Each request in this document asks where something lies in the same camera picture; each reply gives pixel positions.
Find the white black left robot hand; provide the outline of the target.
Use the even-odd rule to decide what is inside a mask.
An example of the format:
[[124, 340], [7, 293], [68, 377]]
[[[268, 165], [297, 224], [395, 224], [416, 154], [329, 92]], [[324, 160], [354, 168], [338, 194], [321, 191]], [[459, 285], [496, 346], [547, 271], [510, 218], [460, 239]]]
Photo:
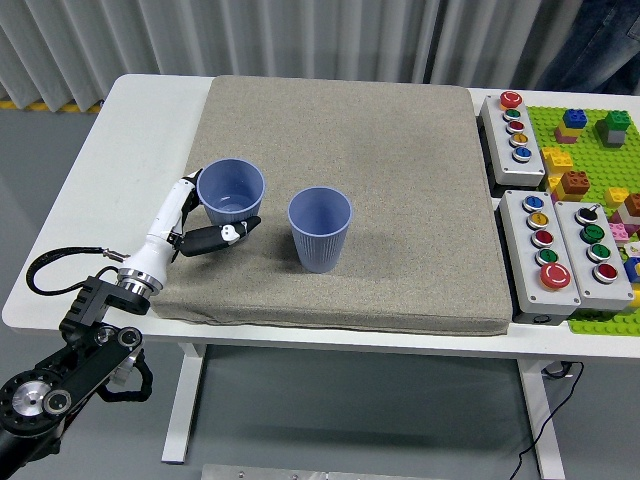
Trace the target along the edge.
[[146, 235], [143, 246], [118, 271], [118, 283], [157, 294], [177, 254], [193, 257], [226, 249], [244, 239], [261, 219], [263, 173], [243, 159], [217, 160], [178, 180]]

